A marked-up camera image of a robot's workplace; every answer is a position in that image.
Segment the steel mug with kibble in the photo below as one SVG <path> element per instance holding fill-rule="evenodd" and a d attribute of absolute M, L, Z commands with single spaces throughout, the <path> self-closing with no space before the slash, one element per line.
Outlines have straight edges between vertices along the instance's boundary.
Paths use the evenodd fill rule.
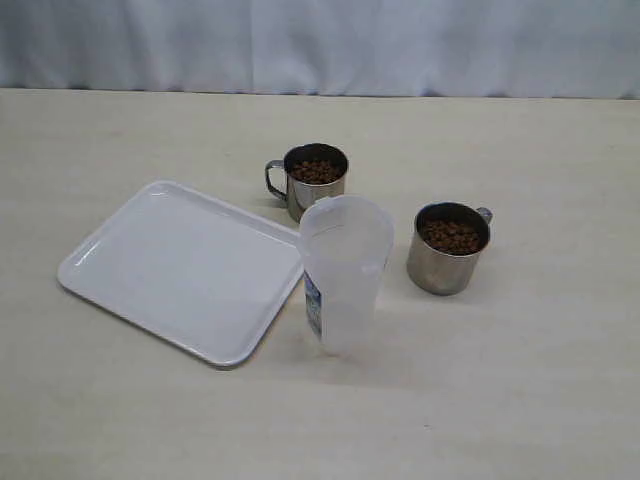
<path fill-rule="evenodd" d="M 440 296 L 462 292 L 491 239 L 493 212 L 456 202 L 424 206 L 416 215 L 407 273 L 421 289 Z"/>
<path fill-rule="evenodd" d="M 271 171 L 284 172 L 285 190 L 276 188 Z M 304 212 L 316 201 L 345 192 L 349 171 L 347 156 L 337 147 L 324 143 L 296 146 L 281 160 L 271 160 L 264 168 L 267 190 L 281 200 L 290 217 L 299 222 Z"/>

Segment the translucent plastic jug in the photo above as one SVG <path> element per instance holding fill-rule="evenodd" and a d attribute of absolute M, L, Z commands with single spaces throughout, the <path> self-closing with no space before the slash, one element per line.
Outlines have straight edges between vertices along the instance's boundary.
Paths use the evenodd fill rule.
<path fill-rule="evenodd" d="M 355 195 L 323 198 L 301 217 L 307 321 L 327 353 L 365 343 L 394 233 L 381 207 Z"/>

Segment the white plastic tray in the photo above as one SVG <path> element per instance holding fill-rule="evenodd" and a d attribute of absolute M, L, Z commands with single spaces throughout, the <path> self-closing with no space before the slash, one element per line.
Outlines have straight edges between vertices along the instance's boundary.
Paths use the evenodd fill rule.
<path fill-rule="evenodd" d="M 302 276 L 299 235 L 172 181 L 151 183 L 57 270 L 59 284 L 216 368 L 245 363 Z"/>

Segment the white backdrop curtain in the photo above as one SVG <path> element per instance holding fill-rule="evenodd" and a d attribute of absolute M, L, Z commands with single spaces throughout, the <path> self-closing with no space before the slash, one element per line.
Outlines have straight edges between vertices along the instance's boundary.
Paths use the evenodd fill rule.
<path fill-rule="evenodd" d="M 5 1 L 5 87 L 635 99 L 635 1 Z"/>

